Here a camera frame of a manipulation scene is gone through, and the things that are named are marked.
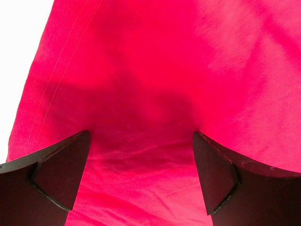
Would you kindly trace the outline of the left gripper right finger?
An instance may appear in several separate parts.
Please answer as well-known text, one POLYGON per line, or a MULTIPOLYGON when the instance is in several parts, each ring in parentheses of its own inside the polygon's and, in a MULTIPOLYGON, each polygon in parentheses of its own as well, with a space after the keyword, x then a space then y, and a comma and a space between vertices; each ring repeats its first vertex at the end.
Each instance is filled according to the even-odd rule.
POLYGON ((300 173, 253 160, 200 132, 193 135, 193 153, 213 225, 300 225, 300 173))

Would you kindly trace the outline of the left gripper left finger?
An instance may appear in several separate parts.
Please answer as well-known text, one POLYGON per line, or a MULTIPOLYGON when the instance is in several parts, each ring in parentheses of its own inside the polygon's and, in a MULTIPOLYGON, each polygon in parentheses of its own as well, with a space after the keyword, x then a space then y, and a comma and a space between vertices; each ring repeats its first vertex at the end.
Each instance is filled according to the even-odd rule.
POLYGON ((0 166, 2 226, 63 226, 72 211, 90 149, 81 131, 0 166))

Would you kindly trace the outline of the crimson red t shirt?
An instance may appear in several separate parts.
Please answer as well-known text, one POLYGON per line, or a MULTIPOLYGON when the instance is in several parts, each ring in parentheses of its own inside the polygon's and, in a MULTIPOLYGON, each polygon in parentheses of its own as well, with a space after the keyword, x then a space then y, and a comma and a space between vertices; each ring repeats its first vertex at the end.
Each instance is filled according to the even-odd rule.
POLYGON ((298 0, 56 0, 8 160, 89 130, 68 226, 209 226, 198 130, 301 170, 298 0))

